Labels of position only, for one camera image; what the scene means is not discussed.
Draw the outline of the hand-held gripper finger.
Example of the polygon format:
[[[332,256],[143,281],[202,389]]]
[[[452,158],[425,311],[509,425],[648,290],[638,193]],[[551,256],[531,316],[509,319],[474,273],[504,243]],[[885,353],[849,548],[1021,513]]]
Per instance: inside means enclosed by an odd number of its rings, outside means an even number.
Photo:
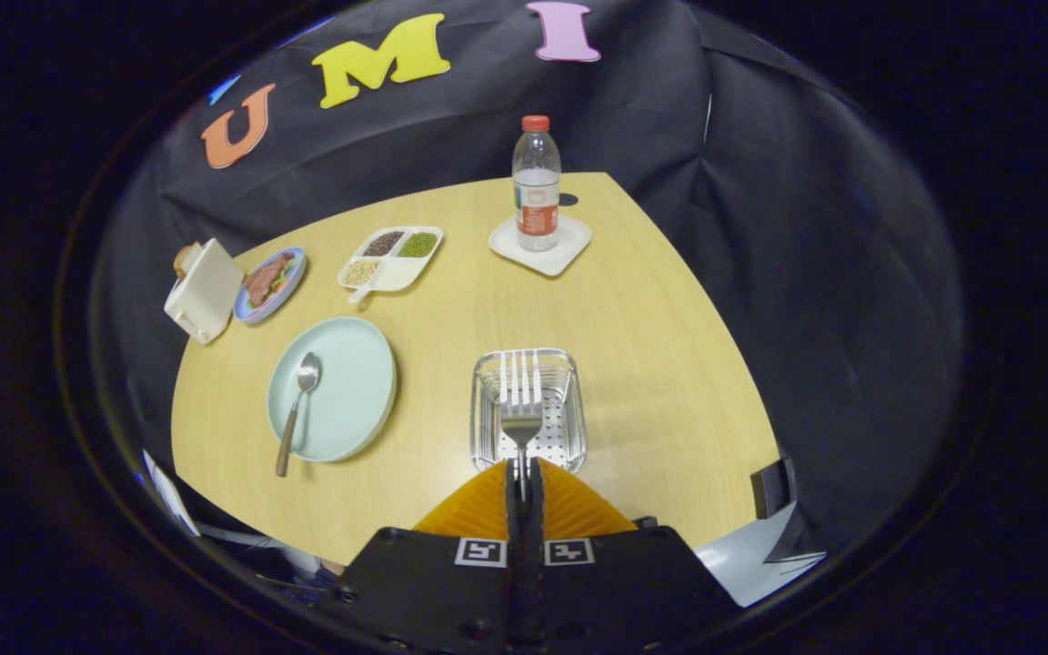
[[[512,652],[527,627],[525,519],[514,464],[492,466],[418,527],[375,531],[320,601],[320,617],[367,651]]]
[[[529,462],[524,490],[524,651],[674,654],[724,627],[741,606],[669,526],[611,534],[545,534],[548,476]]]

